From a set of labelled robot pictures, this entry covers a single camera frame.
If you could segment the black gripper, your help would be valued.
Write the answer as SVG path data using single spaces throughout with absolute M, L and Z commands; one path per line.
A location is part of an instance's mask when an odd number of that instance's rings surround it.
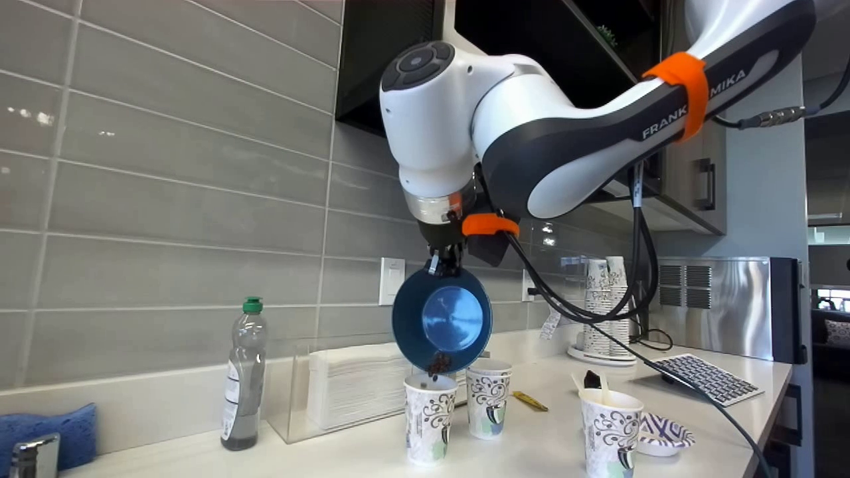
M 520 236 L 520 222 L 502 212 L 471 212 L 447 219 L 417 220 L 428 252 L 439 256 L 448 265 L 460 265 L 461 256 L 482 260 L 485 265 L 498 265 L 508 256 L 508 245 Z

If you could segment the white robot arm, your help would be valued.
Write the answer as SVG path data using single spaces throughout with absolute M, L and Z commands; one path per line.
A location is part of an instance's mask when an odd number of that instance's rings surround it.
M 379 118 L 425 245 L 497 265 L 526 219 L 561 219 L 627 165 L 684 140 L 809 39 L 815 0 L 684 0 L 690 46 L 603 106 L 532 57 L 417 43 L 379 76 Z

